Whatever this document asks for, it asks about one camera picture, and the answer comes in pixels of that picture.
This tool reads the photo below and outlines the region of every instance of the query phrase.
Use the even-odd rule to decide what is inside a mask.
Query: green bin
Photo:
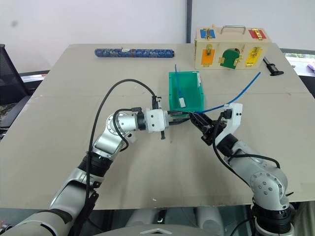
[[[169,108],[171,111],[199,112],[203,111],[203,91],[199,71],[177,72],[180,88],[185,100],[185,107],[179,103],[175,72],[169,72]]]

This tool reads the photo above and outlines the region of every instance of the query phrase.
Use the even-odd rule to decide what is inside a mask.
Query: beige table surface
[[[172,59],[97,58],[95,48],[171,48]],[[46,208],[79,165],[97,108],[121,79],[138,79],[162,96],[168,109],[168,72],[193,67],[192,44],[70,45],[0,142],[0,207]],[[202,70],[210,108],[231,100],[261,71],[238,102],[242,124],[235,132],[263,155],[277,159],[289,181],[291,201],[315,200],[315,102],[276,44],[267,54],[284,75],[259,70]],[[150,107],[151,97],[134,83],[114,90],[101,112],[96,134],[119,108]],[[208,115],[216,119],[220,111]],[[239,205],[251,190],[229,172],[188,121],[160,134],[137,132],[97,190],[95,209]]]

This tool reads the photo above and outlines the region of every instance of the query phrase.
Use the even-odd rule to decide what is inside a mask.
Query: yellow panel
[[[246,59],[245,66],[253,66],[259,59],[262,49],[260,47],[253,47]]]
[[[207,49],[204,49],[202,51],[201,64],[203,66],[212,65],[214,55],[215,55],[215,50],[214,49],[210,50],[210,55],[207,55]]]

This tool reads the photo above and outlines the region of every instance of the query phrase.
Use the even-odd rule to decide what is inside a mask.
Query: green panel
[[[199,71],[178,72],[180,87],[186,106],[181,108],[175,72],[169,72],[169,108],[186,112],[203,111],[203,92]]]
[[[234,66],[234,62],[235,59],[240,57],[240,53],[234,49],[227,49],[222,57],[224,58],[224,63],[221,63],[221,66],[235,69],[236,66]]]

